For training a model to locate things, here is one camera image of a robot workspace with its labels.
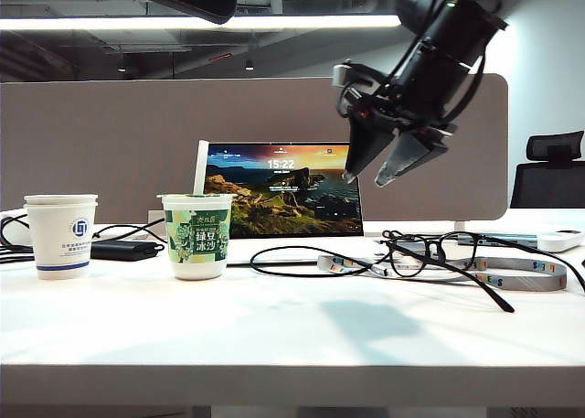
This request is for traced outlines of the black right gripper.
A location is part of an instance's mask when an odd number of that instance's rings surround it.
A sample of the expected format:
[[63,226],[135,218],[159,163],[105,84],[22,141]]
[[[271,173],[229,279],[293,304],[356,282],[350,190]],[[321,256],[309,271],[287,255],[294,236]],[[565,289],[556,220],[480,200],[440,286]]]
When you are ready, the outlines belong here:
[[346,183],[391,143],[390,128],[406,132],[429,126],[439,134],[401,134],[375,178],[380,188],[448,151],[442,137],[454,134],[457,126],[444,107],[458,89],[456,62],[410,62],[390,80],[366,65],[344,62],[336,66],[336,85],[342,89],[337,110],[350,117]]

